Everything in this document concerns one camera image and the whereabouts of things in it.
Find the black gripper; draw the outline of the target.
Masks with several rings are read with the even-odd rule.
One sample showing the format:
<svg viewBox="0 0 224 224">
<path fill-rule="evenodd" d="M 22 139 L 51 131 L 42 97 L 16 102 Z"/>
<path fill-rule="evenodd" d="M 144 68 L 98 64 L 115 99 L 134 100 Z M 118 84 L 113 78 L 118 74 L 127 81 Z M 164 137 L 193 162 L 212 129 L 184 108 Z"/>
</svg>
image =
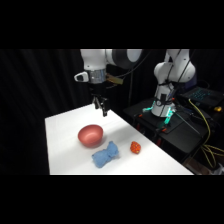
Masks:
<svg viewBox="0 0 224 224">
<path fill-rule="evenodd" d="M 107 112 L 109 110 L 109 100 L 106 97 L 106 84 L 105 83 L 98 83 L 98 84 L 89 84 L 89 89 L 91 96 L 93 97 L 93 103 L 95 105 L 95 109 L 102 108 L 103 117 L 107 116 Z"/>
</svg>

